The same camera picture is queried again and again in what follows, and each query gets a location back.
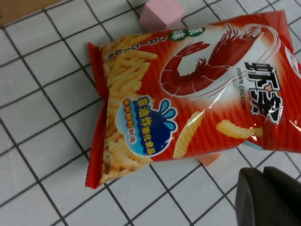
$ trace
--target floor tile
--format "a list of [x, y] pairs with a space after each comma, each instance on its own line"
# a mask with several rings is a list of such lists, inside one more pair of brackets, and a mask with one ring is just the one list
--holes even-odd
[[290, 34], [291, 34], [291, 39], [293, 42], [294, 52], [297, 52], [298, 50], [301, 49], [301, 41], [297, 38], [297, 36], [291, 30], [290, 30]]
[[61, 221], [60, 223], [56, 224], [55, 226], [65, 226], [65, 224]]
[[13, 149], [0, 157], [0, 181], [1, 204], [29, 185], [32, 185], [36, 180], [18, 151]]
[[39, 178], [81, 153], [63, 123], [20, 145], [20, 149]]
[[290, 175], [292, 178], [299, 176], [298, 170], [291, 163], [289, 158], [284, 152], [275, 152], [270, 158], [268, 158], [261, 166], [258, 167], [259, 170], [263, 171], [265, 166], [274, 166], [284, 173]]
[[187, 219], [181, 213], [169, 194], [164, 195], [159, 201], [134, 220], [133, 223], [135, 226], [189, 225]]
[[88, 161], [82, 156], [42, 181], [63, 215], [96, 192], [85, 187], [87, 168]]
[[25, 57], [25, 61], [41, 85], [79, 69], [79, 64], [62, 41]]
[[186, 9], [185, 15], [193, 13], [194, 11], [206, 6], [203, 0], [179, 0], [179, 3]]
[[128, 34], [137, 34], [143, 32], [138, 23], [138, 17], [133, 11], [109, 20], [103, 23], [103, 25], [113, 39], [118, 39]]
[[250, 166], [237, 149], [230, 149], [224, 151], [215, 162], [207, 167], [207, 170], [226, 192], [237, 183], [239, 170], [243, 167]]
[[1, 109], [0, 117], [17, 143], [59, 120], [41, 91]]
[[92, 66], [86, 67], [86, 72], [89, 74], [90, 78], [94, 81], [94, 74], [93, 74]]
[[100, 21], [104, 21], [131, 9], [130, 5], [125, 0], [103, 1], [101, 4], [99, 4], [99, 0], [87, 1]]
[[0, 125], [0, 154], [13, 146], [4, 128]]
[[9, 26], [7, 32], [22, 55], [60, 39], [44, 13]]
[[0, 68], [0, 75], [0, 106], [39, 88], [22, 60]]
[[301, 51], [296, 54], [296, 58], [299, 60], [299, 62], [301, 62]]
[[4, 226], [49, 226], [58, 219], [58, 214], [38, 185], [0, 209], [0, 221]]
[[244, 15], [245, 12], [235, 0], [219, 1], [211, 6], [221, 20]]
[[129, 3], [131, 3], [131, 5], [133, 7], [137, 7], [137, 6], [140, 6], [142, 4], [145, 4], [147, 2], [147, 0], [128, 0]]
[[68, 38], [66, 41], [82, 65], [86, 65], [90, 63], [88, 42], [91, 42], [96, 46], [100, 46], [110, 42], [110, 39], [104, 32], [103, 28], [98, 25], [82, 33], [74, 35]]
[[253, 167], [256, 167], [264, 158], [272, 153], [272, 151], [258, 150], [244, 144], [238, 146], [238, 148]]
[[98, 93], [83, 71], [76, 72], [45, 88], [63, 117], [98, 99]]
[[70, 226], [121, 226], [127, 222], [110, 193], [104, 190], [66, 218]]
[[236, 200], [236, 190], [237, 188], [234, 188], [228, 195], [227, 197], [230, 199], [233, 205], [235, 205], [235, 200]]
[[301, 38], [301, 19], [291, 24], [290, 27], [296, 33], [296, 35]]
[[266, 0], [238, 0], [241, 6], [246, 10], [248, 14], [267, 6], [269, 3]]
[[63, 37], [97, 23], [84, 1], [75, 0], [48, 11]]
[[223, 199], [198, 221], [195, 226], [237, 226], [236, 214], [230, 203]]
[[167, 187], [174, 185], [198, 165], [199, 162], [195, 158], [155, 162], [152, 164]]
[[94, 129], [103, 102], [98, 102], [66, 120], [77, 140], [86, 150], [91, 147]]
[[183, 19], [188, 27], [198, 28], [207, 24], [218, 22], [218, 18], [214, 15], [209, 7]]
[[171, 193], [191, 221], [197, 219], [222, 196], [203, 168], [193, 172]]
[[295, 0], [281, 0], [273, 4], [275, 10], [285, 10], [287, 22], [290, 23], [300, 16], [301, 7]]
[[288, 155], [291, 157], [296, 166], [301, 170], [301, 153], [288, 153]]
[[273, 12], [274, 9], [272, 6], [266, 7], [263, 10], [260, 10], [258, 13], [267, 13], [267, 12]]
[[14, 50], [3, 30], [0, 30], [0, 43], [0, 65], [18, 57], [17, 52]]
[[149, 166], [122, 177], [110, 188], [130, 218], [165, 191]]

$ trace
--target blue splash logo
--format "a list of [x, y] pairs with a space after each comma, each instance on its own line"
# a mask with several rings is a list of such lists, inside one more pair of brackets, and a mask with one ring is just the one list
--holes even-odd
[[152, 157], [169, 146], [178, 130], [174, 121], [178, 111], [171, 101], [162, 99], [159, 108], [153, 108], [150, 96], [137, 100], [125, 98], [116, 115], [117, 129], [125, 135], [130, 150], [140, 156]]

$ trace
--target black object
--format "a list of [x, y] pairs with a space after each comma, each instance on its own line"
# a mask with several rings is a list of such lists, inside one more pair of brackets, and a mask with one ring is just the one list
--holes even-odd
[[235, 210], [238, 226], [301, 226], [301, 184], [275, 167], [242, 168]]

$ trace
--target snack bag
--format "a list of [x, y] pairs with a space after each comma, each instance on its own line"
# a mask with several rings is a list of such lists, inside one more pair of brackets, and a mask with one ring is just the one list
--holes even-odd
[[301, 65], [284, 11], [89, 43], [104, 106], [86, 186], [241, 143], [301, 152]]

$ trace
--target white tile floor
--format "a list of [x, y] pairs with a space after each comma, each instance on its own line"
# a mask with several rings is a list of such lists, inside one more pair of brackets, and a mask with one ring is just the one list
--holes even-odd
[[[300, 0], [179, 0], [183, 24], [285, 9], [301, 60]], [[63, 0], [0, 29], [0, 222], [3, 226], [235, 226], [241, 167], [276, 166], [301, 181], [301, 154], [229, 150], [209, 167], [154, 163], [84, 187], [102, 100], [87, 42], [140, 32], [146, 0]]]

